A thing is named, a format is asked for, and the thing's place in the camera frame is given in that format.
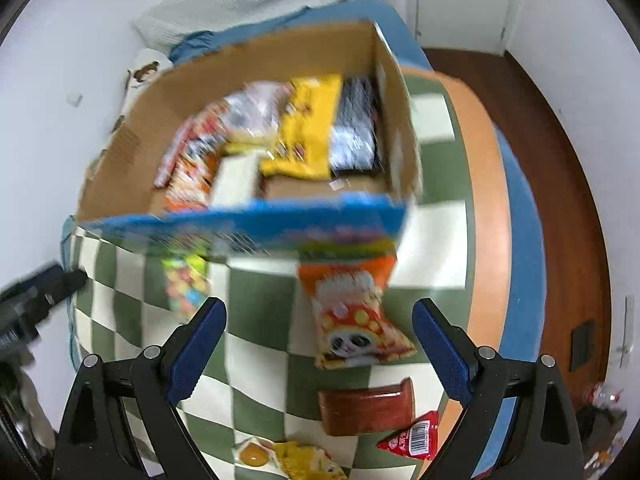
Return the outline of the colourful candy bag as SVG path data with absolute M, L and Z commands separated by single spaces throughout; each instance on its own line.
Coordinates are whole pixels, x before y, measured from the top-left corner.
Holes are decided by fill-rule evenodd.
M 207 262 L 197 255 L 162 259 L 169 309 L 189 322 L 209 296 Z

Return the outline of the orange panda snack bag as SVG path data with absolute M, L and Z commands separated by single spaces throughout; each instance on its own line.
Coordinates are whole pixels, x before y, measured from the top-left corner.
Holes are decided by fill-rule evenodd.
M 410 358 L 416 346 L 387 316 L 383 295 L 396 257 L 304 263 L 297 276 L 311 304 L 320 370 Z

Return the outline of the red white snack packet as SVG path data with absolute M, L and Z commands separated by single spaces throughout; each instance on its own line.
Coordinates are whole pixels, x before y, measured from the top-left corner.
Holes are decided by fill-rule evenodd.
M 214 177 L 228 141 L 222 118 L 229 105 L 209 103 L 177 130 L 158 167 L 154 186 L 166 188 L 166 211 L 208 207 Z

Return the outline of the grey white wafer packet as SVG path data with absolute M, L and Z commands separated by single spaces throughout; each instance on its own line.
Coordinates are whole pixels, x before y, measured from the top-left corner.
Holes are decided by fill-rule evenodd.
M 213 209 L 238 208 L 254 200 L 259 180 L 262 154 L 251 152 L 221 159 L 209 197 Z

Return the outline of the pink white snack packet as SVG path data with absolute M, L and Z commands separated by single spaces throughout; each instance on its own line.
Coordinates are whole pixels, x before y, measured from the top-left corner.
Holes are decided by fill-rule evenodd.
M 254 81 L 221 99 L 220 123 L 230 142 L 268 145 L 277 136 L 280 116 L 292 96 L 289 82 Z

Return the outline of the yellow black noodle packet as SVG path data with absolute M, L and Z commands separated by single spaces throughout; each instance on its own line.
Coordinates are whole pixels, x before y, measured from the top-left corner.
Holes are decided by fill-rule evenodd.
M 368 77 L 329 74 L 290 81 L 293 93 L 280 116 L 263 177 L 324 181 L 342 174 L 376 174 L 378 87 Z

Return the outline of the blue bed sheet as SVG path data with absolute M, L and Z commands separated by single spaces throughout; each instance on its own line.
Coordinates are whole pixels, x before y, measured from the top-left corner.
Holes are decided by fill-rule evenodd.
M 297 11 L 290 15 L 275 18 L 256 24 L 231 27 L 222 32 L 194 32 L 182 40 L 170 58 L 174 63 L 188 62 L 206 53 L 214 53 L 243 40 L 258 38 L 280 32 L 293 27 L 334 24 L 355 20 L 368 20 L 381 27 L 385 38 L 390 43 L 394 55 L 398 59 L 404 76 L 408 73 L 436 73 L 428 62 L 426 55 L 412 39 L 407 26 L 388 4 L 378 0 L 359 0 L 339 3 L 325 8 Z M 444 76 L 459 87 L 457 79 Z M 520 164 L 513 154 L 510 144 L 501 132 L 494 133 L 502 157 L 506 189 L 509 194 L 511 216 L 511 248 L 512 269 L 510 297 L 506 318 L 500 341 L 500 351 L 509 359 L 531 360 L 536 358 L 540 348 L 542 328 L 544 327 L 544 302 L 546 301 L 546 264 L 544 263 L 544 238 L 532 191 L 521 170 Z M 463 138 L 466 161 L 469 168 L 471 144 Z M 480 205 L 482 202 L 472 192 L 475 211 L 475 229 L 480 221 Z M 66 223 L 63 230 L 63 254 L 70 261 L 70 245 L 68 241 L 73 232 L 78 230 L 71 223 Z M 471 311 L 468 322 L 476 313 L 476 296 L 474 288 L 480 284 L 480 239 L 475 232 L 475 281 L 472 290 Z M 82 354 L 75 352 L 73 339 L 72 302 L 68 308 L 70 318 L 70 358 L 78 362 Z M 456 407 L 447 396 L 444 408 L 438 410 L 447 415 Z

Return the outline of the red triangular snack packet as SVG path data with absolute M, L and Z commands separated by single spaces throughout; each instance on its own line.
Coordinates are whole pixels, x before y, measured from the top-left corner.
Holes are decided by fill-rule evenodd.
M 438 450 L 438 427 L 439 412 L 429 411 L 409 427 L 378 441 L 376 447 L 412 460 L 434 460 Z

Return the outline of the green white checkered blanket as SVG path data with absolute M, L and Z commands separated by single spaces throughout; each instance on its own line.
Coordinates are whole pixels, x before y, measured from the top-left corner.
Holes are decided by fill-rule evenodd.
M 404 332 L 424 297 L 451 323 L 468 322 L 475 281 L 475 211 L 459 115 L 457 87 L 435 73 L 405 81 L 421 132 L 423 194 L 411 207 L 383 307 Z M 160 259 L 132 252 L 84 230 L 68 241 L 70 261 L 88 273 L 73 299 L 74 350 L 107 360 L 130 358 L 161 344 L 179 323 L 170 310 Z M 222 258 L 206 266 L 212 293 L 228 308 L 228 325 L 190 399 L 178 412 L 221 479 L 273 477 L 236 463 L 232 448 L 248 438 L 294 440 L 323 448 L 352 479 L 414 479 L 421 465 L 378 448 L 378 437 L 331 437 L 321 425 L 322 389 L 395 385 L 410 379 L 419 413 L 446 406 L 444 388 L 423 352 L 350 370 L 319 370 L 311 306 L 293 259 Z

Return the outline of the brown snack bar packet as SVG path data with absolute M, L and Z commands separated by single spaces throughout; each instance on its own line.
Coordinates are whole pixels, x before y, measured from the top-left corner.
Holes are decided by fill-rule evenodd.
M 401 430 L 416 414 L 409 377 L 384 387 L 322 390 L 318 403 L 323 430 L 331 437 Z

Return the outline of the egg yolk snack packet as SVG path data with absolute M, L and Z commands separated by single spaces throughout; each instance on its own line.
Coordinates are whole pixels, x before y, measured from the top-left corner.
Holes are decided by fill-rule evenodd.
M 323 448 L 311 444 L 250 437 L 235 445 L 232 453 L 238 465 L 277 471 L 288 479 L 348 479 L 343 468 Z

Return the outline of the bear print pillow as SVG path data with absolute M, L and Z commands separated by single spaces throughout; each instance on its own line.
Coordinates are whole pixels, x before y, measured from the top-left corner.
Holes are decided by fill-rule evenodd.
M 111 133 L 114 133 L 122 122 L 129 115 L 137 100 L 157 78 L 174 67 L 171 60 L 163 52 L 143 48 L 141 49 L 134 64 L 128 68 L 128 76 L 125 84 L 122 107 L 114 122 Z

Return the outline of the brown cardboard box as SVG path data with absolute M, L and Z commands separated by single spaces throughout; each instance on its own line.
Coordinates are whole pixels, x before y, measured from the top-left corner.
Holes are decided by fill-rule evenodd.
M 421 193 L 409 92 L 368 21 L 294 27 L 158 76 L 78 226 L 149 252 L 391 252 Z

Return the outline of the white door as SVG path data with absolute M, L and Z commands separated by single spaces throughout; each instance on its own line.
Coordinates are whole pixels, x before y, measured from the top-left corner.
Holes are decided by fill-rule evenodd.
M 500 54 L 513 0 L 416 0 L 416 41 L 427 49 Z

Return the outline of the wall power socket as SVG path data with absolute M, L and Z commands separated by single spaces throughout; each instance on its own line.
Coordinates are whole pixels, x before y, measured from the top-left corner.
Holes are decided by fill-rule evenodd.
M 631 353 L 634 351 L 634 295 L 627 295 L 624 304 L 623 342 L 618 347 L 620 355 L 620 369 L 626 370 L 630 363 Z

